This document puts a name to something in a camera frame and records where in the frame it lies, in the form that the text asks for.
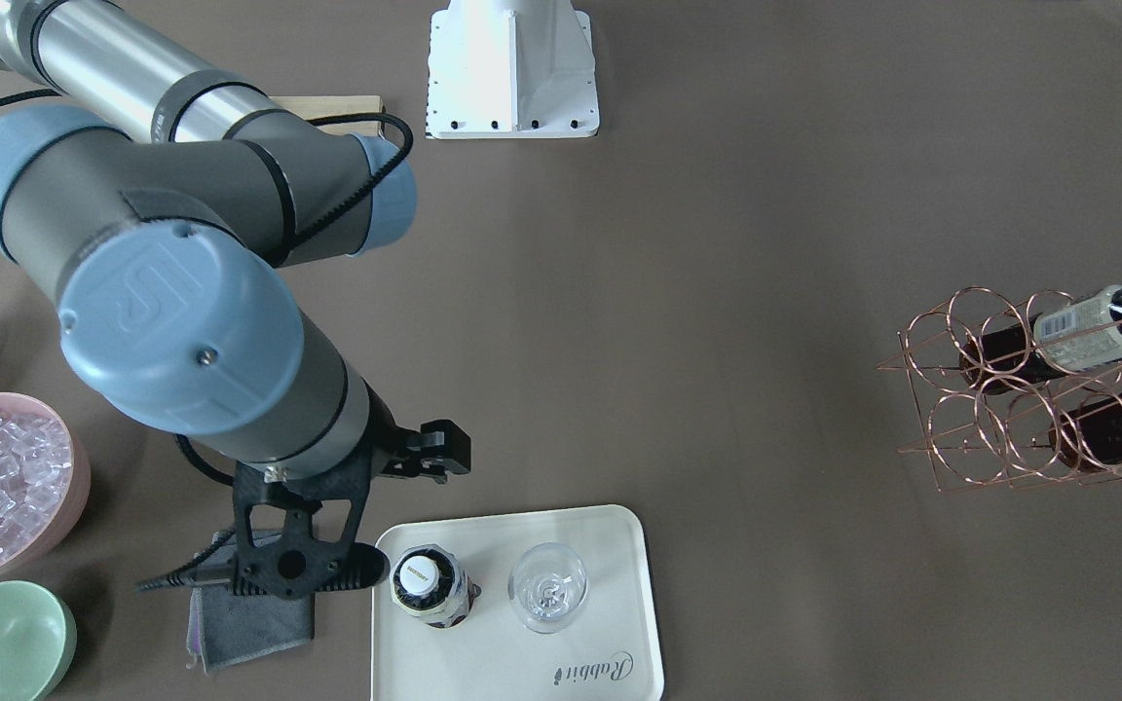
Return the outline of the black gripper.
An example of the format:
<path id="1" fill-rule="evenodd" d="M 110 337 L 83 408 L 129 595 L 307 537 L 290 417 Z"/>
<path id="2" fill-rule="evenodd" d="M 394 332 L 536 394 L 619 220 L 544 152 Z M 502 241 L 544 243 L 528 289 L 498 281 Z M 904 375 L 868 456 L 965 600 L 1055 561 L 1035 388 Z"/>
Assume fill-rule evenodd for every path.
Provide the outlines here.
<path id="1" fill-rule="evenodd" d="M 471 472 L 470 435 L 453 421 L 433 419 L 408 428 L 392 419 L 374 419 L 366 436 L 370 440 L 370 479 L 427 476 L 432 482 L 445 485 L 450 476 Z"/>

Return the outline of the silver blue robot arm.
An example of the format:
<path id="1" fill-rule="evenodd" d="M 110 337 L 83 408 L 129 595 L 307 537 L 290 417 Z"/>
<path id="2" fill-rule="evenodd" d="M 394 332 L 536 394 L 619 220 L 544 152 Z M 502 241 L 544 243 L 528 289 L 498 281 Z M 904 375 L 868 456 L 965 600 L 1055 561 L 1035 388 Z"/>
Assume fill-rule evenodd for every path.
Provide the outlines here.
<path id="1" fill-rule="evenodd" d="M 396 425 L 280 279 L 410 230 L 408 124 L 327 133 L 112 1 L 0 1 L 0 70 L 40 87 L 0 116 L 0 252 L 82 382 L 267 480 L 468 473 L 470 439 Z"/>

